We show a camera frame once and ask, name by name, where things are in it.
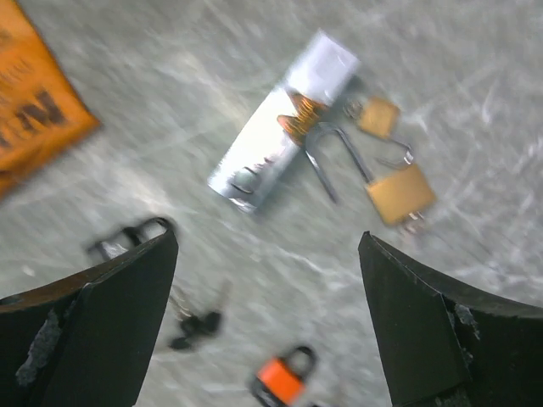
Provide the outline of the black padlock key bunch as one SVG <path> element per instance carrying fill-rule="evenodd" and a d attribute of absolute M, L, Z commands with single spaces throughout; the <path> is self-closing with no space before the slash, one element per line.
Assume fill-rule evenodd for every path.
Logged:
<path fill-rule="evenodd" d="M 183 290 L 173 284 L 169 302 L 177 313 L 180 336 L 170 340 L 168 346 L 176 351 L 188 351 L 202 337 L 214 337 L 221 329 L 223 308 L 230 295 L 232 283 L 225 279 L 221 284 L 217 299 L 204 314 L 198 314 Z"/>

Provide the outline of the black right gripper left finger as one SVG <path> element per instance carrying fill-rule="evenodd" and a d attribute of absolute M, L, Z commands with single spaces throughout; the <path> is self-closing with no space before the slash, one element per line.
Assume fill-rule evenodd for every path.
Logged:
<path fill-rule="evenodd" d="M 176 269 L 173 227 L 1 300 L 3 406 L 133 406 Z"/>

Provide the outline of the orange black padlock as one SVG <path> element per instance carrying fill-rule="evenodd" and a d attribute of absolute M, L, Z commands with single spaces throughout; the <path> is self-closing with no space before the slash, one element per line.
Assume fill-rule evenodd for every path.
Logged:
<path fill-rule="evenodd" d="M 296 371 L 291 362 L 296 354 L 307 358 L 304 369 Z M 268 360 L 254 375 L 249 392 L 261 406 L 290 406 L 305 390 L 307 378 L 316 368 L 317 354 L 313 348 L 298 345 Z"/>

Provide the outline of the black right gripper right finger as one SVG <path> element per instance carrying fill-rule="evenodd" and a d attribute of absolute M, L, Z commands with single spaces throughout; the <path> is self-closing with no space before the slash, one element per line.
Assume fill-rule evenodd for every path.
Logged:
<path fill-rule="evenodd" d="M 394 406 L 540 406 L 542 309 L 487 293 L 365 232 L 361 274 Z"/>

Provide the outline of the black Kaijing padlock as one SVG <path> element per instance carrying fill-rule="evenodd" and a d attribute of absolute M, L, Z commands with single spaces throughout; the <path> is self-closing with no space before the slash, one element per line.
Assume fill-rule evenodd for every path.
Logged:
<path fill-rule="evenodd" d="M 133 226 L 121 226 L 108 236 L 89 243 L 85 251 L 92 261 L 98 264 L 114 259 L 166 231 L 175 232 L 175 223 L 166 217 L 153 216 Z"/>

